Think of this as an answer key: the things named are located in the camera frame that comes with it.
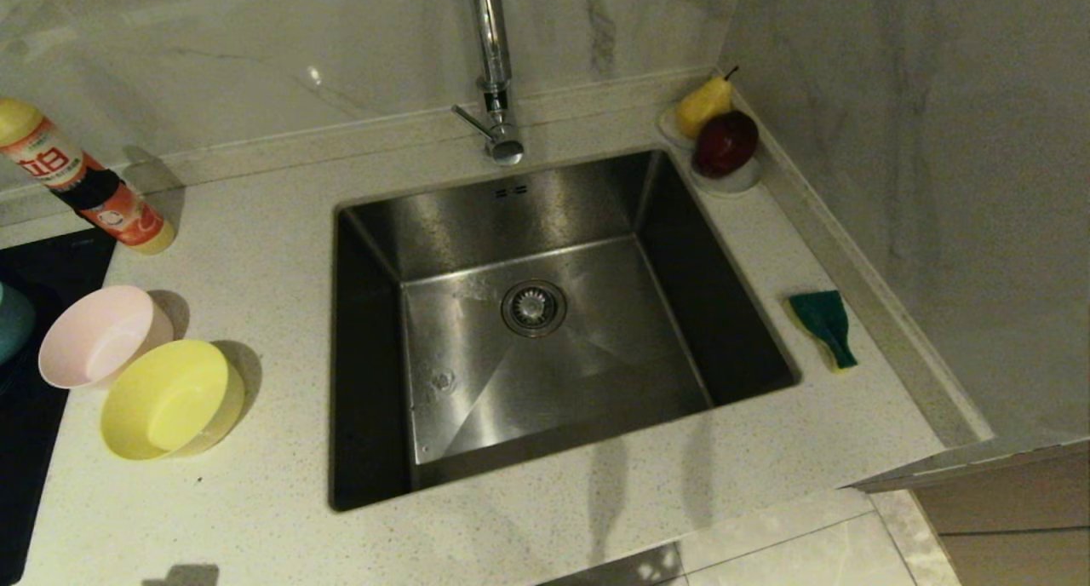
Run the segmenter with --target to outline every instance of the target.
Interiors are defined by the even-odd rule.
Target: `apple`
[[[692,168],[704,178],[725,178],[753,157],[756,143],[753,118],[738,110],[716,115],[700,130]]]

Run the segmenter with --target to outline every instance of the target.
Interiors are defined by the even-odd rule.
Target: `chrome faucet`
[[[485,136],[485,152],[495,163],[510,166],[522,159],[519,127],[510,108],[508,88],[511,85],[511,61],[507,53],[507,33],[504,29],[501,0],[473,0],[484,75],[477,77],[477,87],[484,93],[488,123],[485,125],[458,105],[450,110]]]

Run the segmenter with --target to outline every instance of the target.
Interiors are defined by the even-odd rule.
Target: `marble wall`
[[[505,0],[514,93],[711,68],[735,1]],[[107,164],[477,96],[470,0],[0,0],[0,94]]]
[[[998,435],[1090,435],[1090,0],[739,0],[720,66]]]

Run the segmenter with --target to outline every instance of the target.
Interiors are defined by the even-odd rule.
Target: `sink basin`
[[[342,207],[330,504],[794,384],[661,150]]]

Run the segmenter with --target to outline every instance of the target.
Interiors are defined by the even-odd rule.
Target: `drain strainer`
[[[564,322],[568,303],[560,288],[534,279],[507,291],[500,312],[508,329],[523,338],[542,338]]]

